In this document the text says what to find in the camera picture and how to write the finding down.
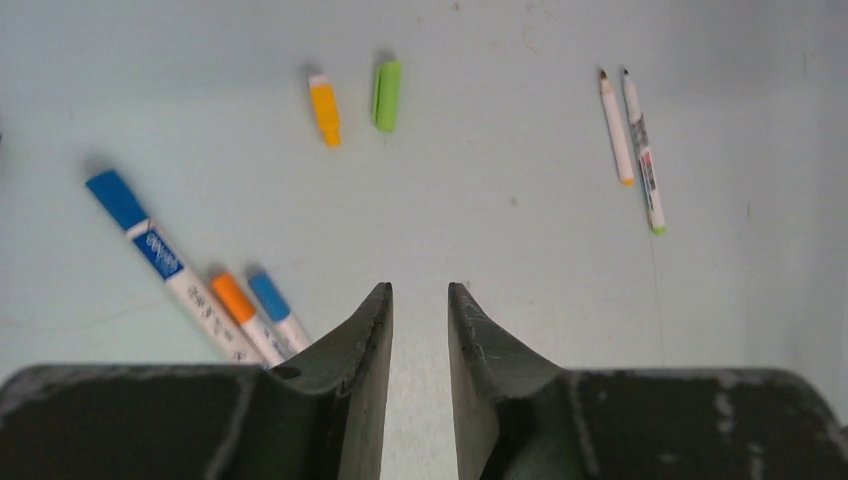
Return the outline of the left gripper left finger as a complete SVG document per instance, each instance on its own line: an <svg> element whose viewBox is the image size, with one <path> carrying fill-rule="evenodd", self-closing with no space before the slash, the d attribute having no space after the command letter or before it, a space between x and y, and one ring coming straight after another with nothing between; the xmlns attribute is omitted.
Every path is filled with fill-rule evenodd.
<svg viewBox="0 0 848 480"><path fill-rule="evenodd" d="M35 365L1 389L5 479L376 479L393 290L283 364Z"/></svg>

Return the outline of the light green pen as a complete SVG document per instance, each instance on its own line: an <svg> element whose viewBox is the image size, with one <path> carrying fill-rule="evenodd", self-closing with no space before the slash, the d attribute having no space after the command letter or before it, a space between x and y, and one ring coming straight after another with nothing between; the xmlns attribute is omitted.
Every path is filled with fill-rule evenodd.
<svg viewBox="0 0 848 480"><path fill-rule="evenodd" d="M645 117L640 105L636 85L627 68L622 69L622 85L632 144L637 157L645 193L650 228L655 235L664 235L666 233L666 220L661 203L661 195L657 186Z"/></svg>

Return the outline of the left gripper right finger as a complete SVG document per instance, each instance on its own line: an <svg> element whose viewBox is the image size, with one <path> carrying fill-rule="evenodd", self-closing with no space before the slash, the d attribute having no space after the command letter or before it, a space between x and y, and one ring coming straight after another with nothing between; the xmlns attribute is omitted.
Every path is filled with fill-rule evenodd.
<svg viewBox="0 0 848 480"><path fill-rule="evenodd" d="M843 479L847 432L782 369L566 369L448 288L462 479Z"/></svg>

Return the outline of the yellow pen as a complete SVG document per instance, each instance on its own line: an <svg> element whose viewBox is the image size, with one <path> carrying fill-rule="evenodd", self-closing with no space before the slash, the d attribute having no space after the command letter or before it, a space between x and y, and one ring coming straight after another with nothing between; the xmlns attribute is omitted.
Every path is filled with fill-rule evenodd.
<svg viewBox="0 0 848 480"><path fill-rule="evenodd" d="M622 185L632 186L635 176L629 146L622 123L616 92L604 69L599 70L599 85L602 106L607 121L617 174Z"/></svg>

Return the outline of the large blue marker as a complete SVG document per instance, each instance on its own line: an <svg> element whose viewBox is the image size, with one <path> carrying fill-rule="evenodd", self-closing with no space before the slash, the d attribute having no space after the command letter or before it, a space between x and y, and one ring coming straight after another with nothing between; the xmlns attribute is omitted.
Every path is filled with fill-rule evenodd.
<svg viewBox="0 0 848 480"><path fill-rule="evenodd" d="M184 262L115 170L105 170L90 177L85 186L146 259L177 302L228 360L262 366L268 364L211 290Z"/></svg>

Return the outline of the yellow pen cap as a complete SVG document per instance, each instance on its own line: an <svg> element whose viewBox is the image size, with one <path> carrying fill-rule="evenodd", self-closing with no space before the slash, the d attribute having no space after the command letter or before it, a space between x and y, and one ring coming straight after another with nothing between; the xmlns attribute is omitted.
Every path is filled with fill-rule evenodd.
<svg viewBox="0 0 848 480"><path fill-rule="evenodd" d="M308 86L316 125L325 145L339 147L342 144L340 117L331 83L325 75L311 75Z"/></svg>

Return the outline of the light green pen cap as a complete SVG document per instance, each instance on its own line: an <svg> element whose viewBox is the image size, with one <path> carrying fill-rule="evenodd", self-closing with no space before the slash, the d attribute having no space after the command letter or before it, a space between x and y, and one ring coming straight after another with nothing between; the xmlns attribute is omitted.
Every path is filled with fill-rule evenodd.
<svg viewBox="0 0 848 480"><path fill-rule="evenodd" d="M391 133L397 123L403 64L387 61L375 71L372 119L378 131Z"/></svg>

